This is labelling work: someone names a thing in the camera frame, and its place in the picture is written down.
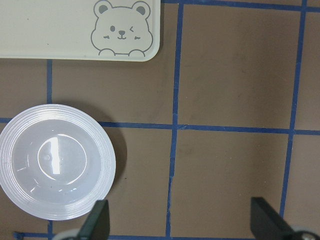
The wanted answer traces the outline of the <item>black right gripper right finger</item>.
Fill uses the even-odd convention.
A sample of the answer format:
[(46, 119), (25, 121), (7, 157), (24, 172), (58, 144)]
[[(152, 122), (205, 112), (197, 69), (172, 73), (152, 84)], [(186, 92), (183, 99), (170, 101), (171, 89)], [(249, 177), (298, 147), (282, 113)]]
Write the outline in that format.
[(250, 230), (256, 240), (291, 240), (294, 234), (263, 197), (250, 200)]

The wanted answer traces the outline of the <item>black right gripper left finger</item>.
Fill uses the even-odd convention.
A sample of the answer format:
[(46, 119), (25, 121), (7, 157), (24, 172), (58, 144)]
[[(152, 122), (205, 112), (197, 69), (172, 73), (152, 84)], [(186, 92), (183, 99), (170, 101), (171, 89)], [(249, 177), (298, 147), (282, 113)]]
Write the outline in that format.
[(78, 240), (107, 240), (110, 236), (110, 211), (107, 199), (97, 200), (80, 228)]

